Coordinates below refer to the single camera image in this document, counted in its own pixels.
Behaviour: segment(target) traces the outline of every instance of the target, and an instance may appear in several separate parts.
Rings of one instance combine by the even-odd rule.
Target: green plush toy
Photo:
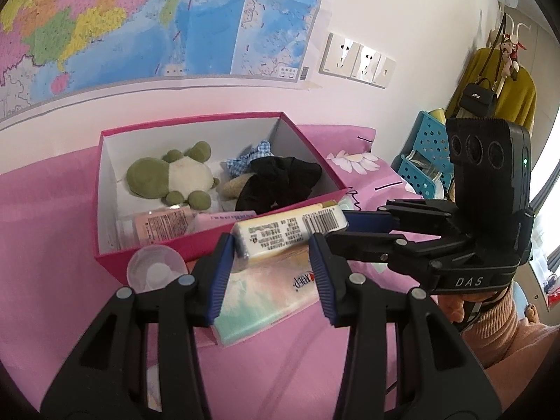
[[[131,192],[145,199],[163,199],[168,206],[188,203],[193,210],[208,210],[210,189],[217,186],[206,161],[212,150],[201,141],[183,155],[169,150],[162,159],[141,158],[127,170]]]

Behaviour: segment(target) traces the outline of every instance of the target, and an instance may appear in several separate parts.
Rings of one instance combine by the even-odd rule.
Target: barcode
[[[303,81],[303,80],[307,79],[307,74],[308,73],[309,73],[309,66],[304,66],[301,69],[300,80]]]
[[[146,220],[147,233],[154,243],[182,237],[187,233],[189,220],[182,210]]]
[[[303,215],[302,221],[309,235],[313,233],[327,233],[340,226],[334,217],[334,212],[329,209]]]

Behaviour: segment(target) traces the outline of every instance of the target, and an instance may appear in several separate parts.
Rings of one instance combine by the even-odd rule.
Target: product package
[[[283,211],[235,224],[240,257],[268,258],[309,241],[314,233],[329,233],[348,227],[341,207],[334,201]]]
[[[254,211],[232,211],[223,213],[198,213],[189,225],[187,234],[215,229],[256,216]]]
[[[237,258],[213,330],[219,344],[244,341],[318,300],[307,246],[276,257]]]
[[[187,235],[195,213],[188,206],[160,208],[117,221],[121,249],[155,245]]]

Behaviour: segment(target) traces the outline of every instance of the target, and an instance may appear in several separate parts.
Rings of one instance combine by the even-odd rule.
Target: blue storage rack
[[[441,172],[441,183],[445,190],[449,191],[453,178],[453,164],[449,159],[449,140],[445,125],[424,111],[420,112],[419,118],[422,119],[422,122],[413,148],[436,171]],[[416,193],[425,199],[433,199],[436,192],[434,181],[411,163],[405,155],[401,155],[401,159],[397,173],[412,185]]]

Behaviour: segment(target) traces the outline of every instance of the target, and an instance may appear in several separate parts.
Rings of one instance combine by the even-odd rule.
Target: plastic cup lid
[[[136,293],[141,293],[163,289],[187,273],[187,265],[176,250],[149,245],[139,249],[128,262],[127,280]]]

